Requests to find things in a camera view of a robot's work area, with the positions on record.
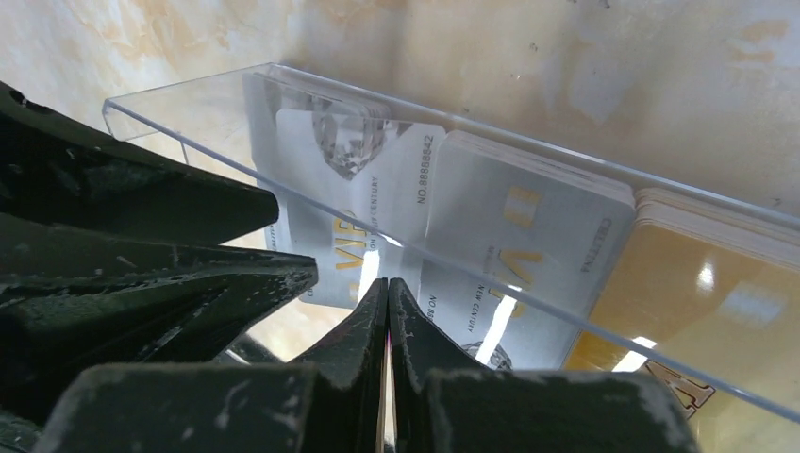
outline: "beige marble surface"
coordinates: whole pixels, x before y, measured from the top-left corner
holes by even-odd
[[[110,96],[281,61],[800,214],[795,0],[3,6],[3,81],[100,129]],[[345,314],[298,302],[261,334],[290,358]]]

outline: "white vip card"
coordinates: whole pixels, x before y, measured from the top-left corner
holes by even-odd
[[[335,121],[346,120],[343,115],[331,116]],[[268,175],[371,227],[396,231],[398,239],[420,242],[430,206],[427,188],[432,161],[444,129],[365,120],[385,123],[389,139],[369,164],[347,180],[325,162],[314,135],[313,112],[280,110]],[[392,135],[393,130],[402,133]],[[311,255],[319,268],[320,282],[301,296],[304,302],[354,307],[359,287],[368,286],[375,277],[402,277],[409,287],[419,286],[420,259],[303,201],[288,197],[284,203],[281,216],[292,238],[291,249],[284,251]]]
[[[325,161],[339,176],[352,179],[382,149],[387,140],[383,122],[389,106],[361,95],[309,83],[292,74],[257,75],[270,94],[273,114],[282,109],[312,111],[314,136]]]
[[[500,289],[430,261],[423,264],[418,302],[456,344],[494,369],[560,368],[579,333]]]
[[[447,140],[436,167],[425,238],[430,252],[572,313],[588,315],[630,231],[635,216],[631,204],[559,180],[552,168],[537,172],[535,162],[522,168]],[[440,294],[440,306],[452,304],[453,310],[464,312],[464,306],[474,304],[464,298],[476,291],[468,279],[447,277],[425,264],[421,305],[427,296]],[[499,303],[502,295],[494,299],[492,303]],[[469,333],[485,335],[493,312],[481,310]],[[536,327],[538,321],[533,319],[526,325],[523,318],[508,321],[507,339],[501,342],[514,366],[559,367],[577,332],[566,325]],[[457,338],[458,321],[452,322],[453,333],[450,327],[444,331]]]
[[[274,178],[279,172],[277,166],[280,161],[275,158],[277,130],[275,129],[275,113],[284,103],[283,93],[275,83],[265,81],[261,74],[242,75],[244,89],[244,102],[247,111],[247,125],[250,130],[251,159],[257,172]],[[272,187],[262,181],[257,181],[261,189],[272,191]],[[292,236],[289,232],[289,222],[284,215],[286,200],[280,193],[275,193],[278,204],[278,218],[275,223],[264,228],[266,246],[268,250],[290,252]]]

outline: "gold lettering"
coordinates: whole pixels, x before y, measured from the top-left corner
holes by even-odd
[[[525,304],[518,300],[517,303],[514,304],[514,311],[511,312],[511,317],[519,318],[523,313],[525,313]]]
[[[358,303],[358,284],[350,283],[350,300]]]
[[[350,211],[344,211],[345,214],[355,217],[356,215]],[[333,230],[341,234],[353,234],[356,236],[366,236],[367,232],[363,229],[349,223],[342,219],[333,219]]]
[[[499,257],[500,262],[505,264],[506,268],[522,281],[518,286],[523,290],[530,290],[531,286],[533,286],[533,276],[527,272],[520,261],[542,262],[542,254],[536,252],[524,252],[521,250],[501,250]],[[513,282],[511,282],[511,277],[506,273],[503,273],[502,275],[495,273],[494,276],[497,277],[501,283],[513,284]],[[489,290],[489,294],[497,298],[503,298],[503,294],[494,288]]]
[[[530,228],[533,225],[533,216],[536,214],[536,205],[540,198],[538,193],[522,187],[511,186],[506,195],[503,217],[520,227]]]
[[[358,255],[353,255],[352,253],[342,250],[340,248],[336,248],[335,250],[336,254],[339,255],[340,257],[352,260],[348,262],[337,262],[336,263],[337,269],[350,269],[353,267],[361,267],[362,265],[364,265],[364,258]]]
[[[644,367],[650,374],[667,384],[679,401],[680,395],[678,392],[689,397],[689,404],[680,401],[680,405],[683,408],[683,415],[686,418],[694,415],[701,406],[706,404],[706,401],[711,398],[714,392],[716,392],[710,385],[698,385],[660,363],[648,361],[644,364]]]
[[[342,247],[354,245],[356,247],[366,248],[367,243],[364,241],[356,241],[355,239],[336,238],[336,245],[341,245]]]

